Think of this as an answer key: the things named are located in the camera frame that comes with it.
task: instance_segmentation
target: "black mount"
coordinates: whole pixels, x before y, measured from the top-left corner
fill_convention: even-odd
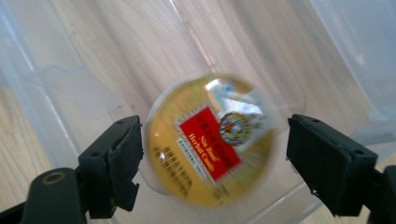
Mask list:
[[[396,166],[379,173],[374,152],[318,119],[293,115],[289,125],[287,157],[333,215],[366,205],[370,223],[396,223]]]
[[[0,223],[86,223],[111,218],[117,207],[132,211],[139,184],[132,179],[143,158],[138,116],[111,125],[79,157],[76,170],[38,176],[25,203],[0,214]]]

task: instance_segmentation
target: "tin lid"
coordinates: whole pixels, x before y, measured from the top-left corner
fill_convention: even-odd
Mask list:
[[[181,81],[157,100],[145,156],[167,191],[188,203],[219,206],[258,180],[275,132],[274,115],[253,86],[208,74]]]

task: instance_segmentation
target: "red label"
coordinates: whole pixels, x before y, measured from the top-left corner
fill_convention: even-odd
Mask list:
[[[238,165],[241,160],[219,135],[219,124],[209,107],[180,125],[192,148],[215,181]]]

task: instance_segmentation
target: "clear plastic bin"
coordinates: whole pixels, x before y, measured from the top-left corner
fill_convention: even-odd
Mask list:
[[[113,223],[296,223],[320,206],[285,160],[287,118],[304,113],[304,91],[282,47],[268,44],[276,41],[254,1],[7,0],[0,16],[0,87],[16,92],[54,167],[76,167],[113,121],[146,120],[160,94],[189,75],[237,74],[271,100],[284,132],[246,197],[197,208],[137,175],[134,211],[119,210]]]
[[[311,2],[373,108],[373,122],[353,138],[364,145],[395,141],[396,2]]]

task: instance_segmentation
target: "screw hole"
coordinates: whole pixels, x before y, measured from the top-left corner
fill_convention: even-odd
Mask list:
[[[363,155],[364,154],[364,152],[363,151],[361,151],[361,150],[355,150],[355,151],[353,151],[355,154],[358,154],[358,155]]]
[[[93,152],[93,153],[91,154],[91,156],[92,156],[92,157],[98,157],[98,156],[100,156],[100,153],[99,153],[99,152]]]
[[[61,181],[62,179],[64,179],[64,173],[63,173],[63,172],[55,172],[55,173],[46,175],[46,176],[41,180],[41,183],[42,183],[43,185],[51,185],[51,184],[58,183],[58,182]]]

